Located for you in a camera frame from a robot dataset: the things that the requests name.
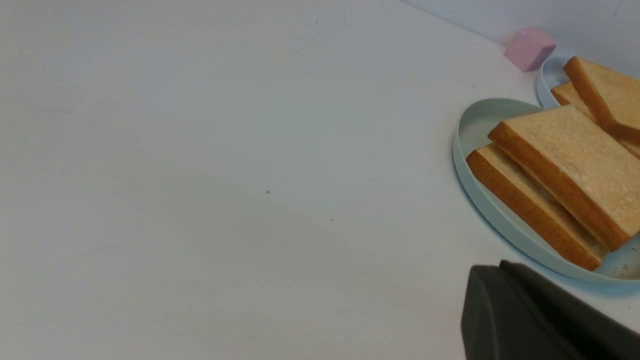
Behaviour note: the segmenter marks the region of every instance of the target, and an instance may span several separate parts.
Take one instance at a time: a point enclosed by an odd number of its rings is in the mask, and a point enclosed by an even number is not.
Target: table surface
[[[5,359],[463,359],[469,268],[532,263],[465,197],[502,47],[396,0],[0,6]]]

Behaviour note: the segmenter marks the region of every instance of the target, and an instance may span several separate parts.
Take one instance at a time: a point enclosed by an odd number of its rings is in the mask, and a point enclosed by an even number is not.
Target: toast
[[[591,110],[589,110],[589,108],[587,107],[587,104],[585,104],[584,101],[582,101],[580,94],[578,94],[578,91],[575,89],[571,81],[569,81],[564,85],[560,85],[558,87],[551,89],[551,94],[553,94],[553,96],[560,103],[560,105],[573,104],[575,105],[576,108],[578,108],[578,110],[582,111],[582,113],[585,114],[589,119],[591,119],[593,122],[596,122],[595,116],[593,115]],[[626,140],[620,140],[620,139],[617,139],[617,140],[620,143],[620,145],[624,146],[626,150],[629,150],[629,152],[631,152],[633,156],[640,159],[640,145],[634,145],[633,143],[630,143]]]
[[[596,122],[595,116],[591,110],[589,110],[587,104],[582,101],[580,94],[578,94],[578,91],[575,89],[571,81],[551,89],[551,94],[556,98],[556,100],[558,100],[560,105],[573,104],[578,108],[578,110],[582,111],[583,114],[587,115],[591,121]]]
[[[489,138],[609,250],[640,231],[640,161],[574,105],[505,120]]]
[[[640,145],[640,80],[578,56],[564,72],[604,131]]]
[[[495,145],[467,157],[471,172],[509,209],[529,224],[560,256],[581,268],[602,264],[606,246]]]

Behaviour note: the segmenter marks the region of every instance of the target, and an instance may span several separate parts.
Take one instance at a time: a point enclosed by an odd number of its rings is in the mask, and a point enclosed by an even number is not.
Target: bread crust
[[[477,150],[469,154],[467,164],[478,181],[531,226],[560,256],[590,271],[602,264],[602,259],[580,246],[554,217],[541,209]]]
[[[564,206],[587,230],[600,239],[609,250],[618,250],[633,234],[627,234],[603,209],[596,205],[556,164],[547,159],[501,122],[489,133],[512,160],[542,184],[549,194]]]

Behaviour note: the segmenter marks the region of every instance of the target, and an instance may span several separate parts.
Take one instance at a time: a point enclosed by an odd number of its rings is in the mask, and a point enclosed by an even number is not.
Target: black object
[[[473,266],[467,360],[640,359],[640,336],[523,264]]]

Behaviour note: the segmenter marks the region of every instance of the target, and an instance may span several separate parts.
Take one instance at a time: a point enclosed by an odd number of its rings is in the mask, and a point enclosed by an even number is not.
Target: oval plate
[[[475,149],[489,144],[488,133],[503,120],[542,111],[538,106],[510,99],[487,99],[469,106],[458,122],[453,141],[453,160],[471,201],[478,211],[510,243],[533,260],[572,279],[602,285],[640,282],[640,238],[636,236],[616,252],[610,252],[594,272],[563,259],[518,215],[484,187],[465,159]]]

